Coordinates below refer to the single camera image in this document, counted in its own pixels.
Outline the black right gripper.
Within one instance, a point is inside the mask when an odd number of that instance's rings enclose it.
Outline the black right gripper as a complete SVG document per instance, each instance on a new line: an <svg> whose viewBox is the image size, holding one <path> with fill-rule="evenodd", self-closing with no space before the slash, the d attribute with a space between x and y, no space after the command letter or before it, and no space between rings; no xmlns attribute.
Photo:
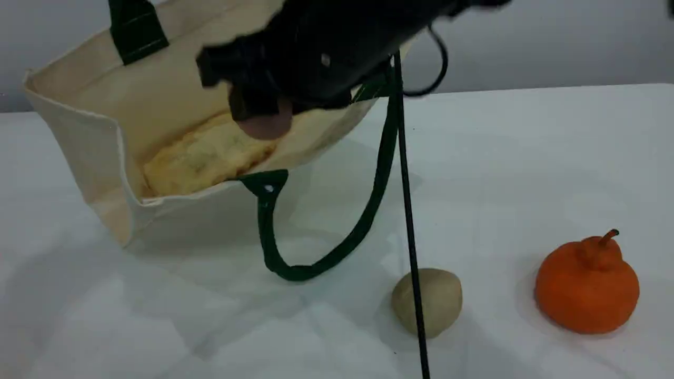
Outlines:
<svg viewBox="0 0 674 379"><path fill-rule="evenodd" d="M231 117L247 122L347 106L402 43L401 1L286 1L260 31L203 46L196 64L203 88L228 81Z"/></svg>

